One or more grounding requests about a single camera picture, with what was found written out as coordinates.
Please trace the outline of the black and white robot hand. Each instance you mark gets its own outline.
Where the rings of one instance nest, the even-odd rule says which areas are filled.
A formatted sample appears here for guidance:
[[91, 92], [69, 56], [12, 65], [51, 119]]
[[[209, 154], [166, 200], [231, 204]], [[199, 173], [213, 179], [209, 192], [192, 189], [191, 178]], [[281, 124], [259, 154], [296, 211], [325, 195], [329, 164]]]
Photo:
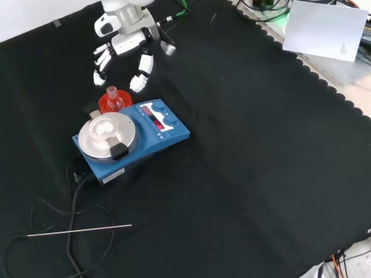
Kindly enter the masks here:
[[146, 87], [153, 71], [154, 58], [149, 46], [154, 42], [159, 42], [161, 49], [168, 56], [173, 55], [176, 51], [174, 41], [160, 26], [156, 26], [153, 29], [144, 27], [129, 36], [123, 34], [114, 35], [111, 41], [93, 51], [95, 56], [93, 83], [99, 87], [105, 84], [108, 67], [116, 57], [140, 51], [142, 55], [139, 60], [138, 74], [131, 79], [129, 89], [136, 93], [142, 91]]

